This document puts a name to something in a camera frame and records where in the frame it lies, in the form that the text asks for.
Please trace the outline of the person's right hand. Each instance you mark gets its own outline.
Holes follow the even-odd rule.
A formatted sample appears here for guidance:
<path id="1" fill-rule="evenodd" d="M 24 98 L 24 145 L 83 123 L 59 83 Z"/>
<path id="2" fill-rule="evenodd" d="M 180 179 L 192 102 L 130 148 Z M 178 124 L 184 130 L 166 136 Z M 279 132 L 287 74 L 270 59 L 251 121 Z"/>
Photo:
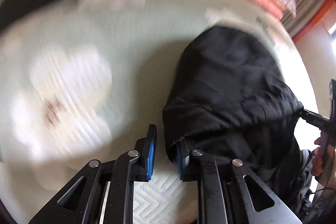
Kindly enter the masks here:
<path id="1" fill-rule="evenodd" d="M 322 149 L 322 144 L 325 141 L 325 137 L 319 137 L 314 141 L 314 144 L 317 145 L 317 148 L 313 151 L 313 167 L 311 169 L 311 174 L 315 177 L 319 184 L 322 186 L 327 186 L 335 188 L 335 149 L 332 145 L 328 145 L 327 153 L 329 158 L 333 158 L 333 169 L 330 172 L 329 178 L 322 178 L 324 171 L 323 167 L 323 154 L 324 150 Z"/>

